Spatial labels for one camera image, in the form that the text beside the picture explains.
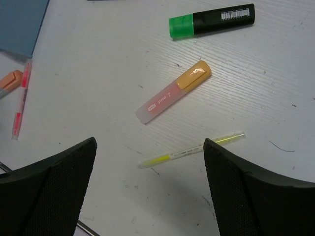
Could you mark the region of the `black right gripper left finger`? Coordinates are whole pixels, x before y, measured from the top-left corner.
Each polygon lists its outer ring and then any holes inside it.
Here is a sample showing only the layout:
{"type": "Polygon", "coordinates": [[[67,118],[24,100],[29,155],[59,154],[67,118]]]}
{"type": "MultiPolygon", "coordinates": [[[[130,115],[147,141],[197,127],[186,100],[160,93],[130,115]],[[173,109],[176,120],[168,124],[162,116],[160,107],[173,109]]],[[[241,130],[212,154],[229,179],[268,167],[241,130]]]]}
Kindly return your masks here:
{"type": "Polygon", "coordinates": [[[2,236],[72,236],[96,156],[90,137],[0,176],[2,236]]]}

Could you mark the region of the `thin yellow highlighter pen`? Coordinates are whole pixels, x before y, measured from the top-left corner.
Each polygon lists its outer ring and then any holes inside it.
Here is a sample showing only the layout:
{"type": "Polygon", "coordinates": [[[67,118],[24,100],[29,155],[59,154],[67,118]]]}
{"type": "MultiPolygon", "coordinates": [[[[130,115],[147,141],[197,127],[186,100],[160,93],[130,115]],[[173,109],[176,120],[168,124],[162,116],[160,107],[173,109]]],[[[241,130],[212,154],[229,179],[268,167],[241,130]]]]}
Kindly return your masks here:
{"type": "MultiPolygon", "coordinates": [[[[238,133],[234,133],[234,134],[227,135],[224,137],[216,138],[213,141],[222,146],[222,145],[227,145],[229,143],[236,142],[245,137],[246,137],[245,132],[238,132],[238,133]]],[[[157,156],[151,159],[147,159],[145,161],[140,162],[138,164],[138,168],[139,169],[150,168],[155,165],[159,165],[159,164],[162,164],[171,160],[179,159],[182,157],[190,156],[190,155],[202,152],[202,151],[203,151],[203,144],[199,144],[197,146],[190,147],[181,151],[176,151],[176,152],[172,152],[172,153],[165,154],[162,156],[157,156]]]]}

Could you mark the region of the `thin pink highlighter pen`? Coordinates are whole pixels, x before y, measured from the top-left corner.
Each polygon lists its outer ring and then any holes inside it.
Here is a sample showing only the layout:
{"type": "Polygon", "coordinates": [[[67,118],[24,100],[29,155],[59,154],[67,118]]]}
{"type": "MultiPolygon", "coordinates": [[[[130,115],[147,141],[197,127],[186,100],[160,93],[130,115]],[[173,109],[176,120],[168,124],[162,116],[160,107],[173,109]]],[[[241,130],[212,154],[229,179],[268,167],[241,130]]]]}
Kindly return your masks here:
{"type": "Polygon", "coordinates": [[[17,107],[15,111],[14,123],[13,123],[13,128],[12,128],[11,139],[13,140],[18,140],[18,137],[20,134],[24,106],[25,106],[25,101],[27,97],[31,72],[32,72],[32,59],[27,59],[27,62],[23,71],[22,82],[19,88],[19,98],[17,101],[17,107]]]}

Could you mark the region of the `yellow-orange cap frosted highlighter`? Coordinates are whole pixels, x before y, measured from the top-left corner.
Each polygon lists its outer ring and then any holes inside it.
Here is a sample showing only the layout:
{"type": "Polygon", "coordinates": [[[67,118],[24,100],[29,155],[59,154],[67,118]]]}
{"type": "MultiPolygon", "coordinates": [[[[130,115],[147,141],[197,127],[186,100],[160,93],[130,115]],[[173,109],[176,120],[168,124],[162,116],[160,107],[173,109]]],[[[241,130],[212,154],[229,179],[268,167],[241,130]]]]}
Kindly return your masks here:
{"type": "Polygon", "coordinates": [[[142,124],[150,122],[184,95],[207,80],[211,74],[212,71],[209,65],[205,61],[200,60],[142,105],[135,112],[137,118],[142,124]]]}

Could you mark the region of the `orange cap grey highlighter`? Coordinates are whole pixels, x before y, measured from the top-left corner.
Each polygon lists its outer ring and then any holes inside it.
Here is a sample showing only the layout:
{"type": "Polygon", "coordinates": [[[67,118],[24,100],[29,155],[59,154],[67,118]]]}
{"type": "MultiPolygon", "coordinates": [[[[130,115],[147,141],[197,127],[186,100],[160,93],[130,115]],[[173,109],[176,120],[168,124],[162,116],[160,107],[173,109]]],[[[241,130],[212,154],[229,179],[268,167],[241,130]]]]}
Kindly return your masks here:
{"type": "Polygon", "coordinates": [[[23,72],[20,70],[14,70],[8,73],[0,80],[0,98],[2,99],[15,88],[20,86],[23,77],[23,72]]]}

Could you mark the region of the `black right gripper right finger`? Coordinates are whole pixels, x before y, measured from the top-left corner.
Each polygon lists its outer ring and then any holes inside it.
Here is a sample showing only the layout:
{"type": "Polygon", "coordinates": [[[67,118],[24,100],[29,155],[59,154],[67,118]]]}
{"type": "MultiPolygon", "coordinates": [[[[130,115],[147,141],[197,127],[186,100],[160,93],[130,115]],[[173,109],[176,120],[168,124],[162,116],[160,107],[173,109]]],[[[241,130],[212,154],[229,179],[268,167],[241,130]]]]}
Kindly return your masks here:
{"type": "Polygon", "coordinates": [[[210,139],[204,161],[222,236],[313,236],[315,184],[249,162],[210,139]]]}

